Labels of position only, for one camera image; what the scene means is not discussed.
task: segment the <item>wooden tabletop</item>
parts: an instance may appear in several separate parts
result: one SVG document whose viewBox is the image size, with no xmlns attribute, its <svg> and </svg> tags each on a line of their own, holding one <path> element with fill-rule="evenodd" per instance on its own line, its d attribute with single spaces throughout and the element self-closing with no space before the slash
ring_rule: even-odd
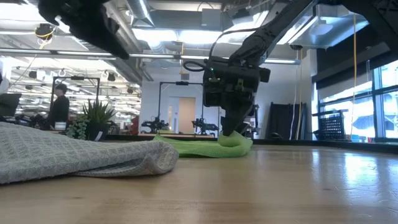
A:
<svg viewBox="0 0 398 224">
<path fill-rule="evenodd" d="M 398 158 L 255 146 L 180 159 L 157 177 L 57 177 L 0 186 L 0 223 L 398 223 Z"/>
</svg>

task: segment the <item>man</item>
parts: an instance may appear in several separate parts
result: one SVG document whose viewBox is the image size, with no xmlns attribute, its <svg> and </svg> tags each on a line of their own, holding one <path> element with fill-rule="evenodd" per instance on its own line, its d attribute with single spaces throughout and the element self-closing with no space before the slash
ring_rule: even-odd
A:
<svg viewBox="0 0 398 224">
<path fill-rule="evenodd" d="M 54 93 L 57 99 L 54 101 L 53 107 L 49 114 L 49 122 L 52 127 L 55 127 L 56 122 L 67 122 L 69 115 L 69 100 L 65 96 L 68 87 L 60 83 L 55 87 Z"/>
</svg>

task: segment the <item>gray towel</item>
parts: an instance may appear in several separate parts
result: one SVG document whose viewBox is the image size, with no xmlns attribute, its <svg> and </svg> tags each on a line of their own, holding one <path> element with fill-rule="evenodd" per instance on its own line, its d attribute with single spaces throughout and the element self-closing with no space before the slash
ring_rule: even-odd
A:
<svg viewBox="0 0 398 224">
<path fill-rule="evenodd" d="M 0 123 L 0 184 L 56 175 L 120 177 L 164 174 L 178 152 L 166 142 L 102 143 Z"/>
</svg>

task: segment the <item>doorway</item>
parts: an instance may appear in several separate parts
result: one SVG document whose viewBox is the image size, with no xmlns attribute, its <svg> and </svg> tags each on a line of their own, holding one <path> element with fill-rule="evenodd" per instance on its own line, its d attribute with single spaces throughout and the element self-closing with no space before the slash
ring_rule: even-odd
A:
<svg viewBox="0 0 398 224">
<path fill-rule="evenodd" d="M 192 121 L 195 120 L 195 98 L 180 97 L 178 115 L 178 131 L 193 134 L 195 132 L 192 125 Z"/>
</svg>

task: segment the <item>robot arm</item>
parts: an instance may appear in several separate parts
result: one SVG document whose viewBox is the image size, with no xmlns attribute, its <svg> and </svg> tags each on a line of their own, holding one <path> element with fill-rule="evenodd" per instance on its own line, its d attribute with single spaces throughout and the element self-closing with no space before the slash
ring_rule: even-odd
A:
<svg viewBox="0 0 398 224">
<path fill-rule="evenodd" d="M 268 57 L 276 43 L 316 4 L 343 5 L 364 16 L 389 48 L 398 51 L 398 0 L 293 0 L 270 23 L 247 37 L 229 58 L 230 62 L 245 61 L 258 66 Z"/>
<path fill-rule="evenodd" d="M 270 72 L 259 68 L 276 43 L 316 4 L 343 5 L 362 14 L 393 52 L 398 53 L 398 0 L 293 0 L 270 23 L 246 38 L 229 60 L 211 56 L 203 68 L 206 106 L 226 110 L 221 118 L 223 134 L 241 132 L 243 119 L 253 110 L 259 82 L 268 82 Z"/>
<path fill-rule="evenodd" d="M 56 26 L 55 20 L 69 26 L 77 38 L 99 47 L 117 57 L 128 59 L 129 54 L 118 39 L 119 24 L 106 15 L 103 3 L 110 0 L 39 0 L 40 15 Z"/>
</svg>

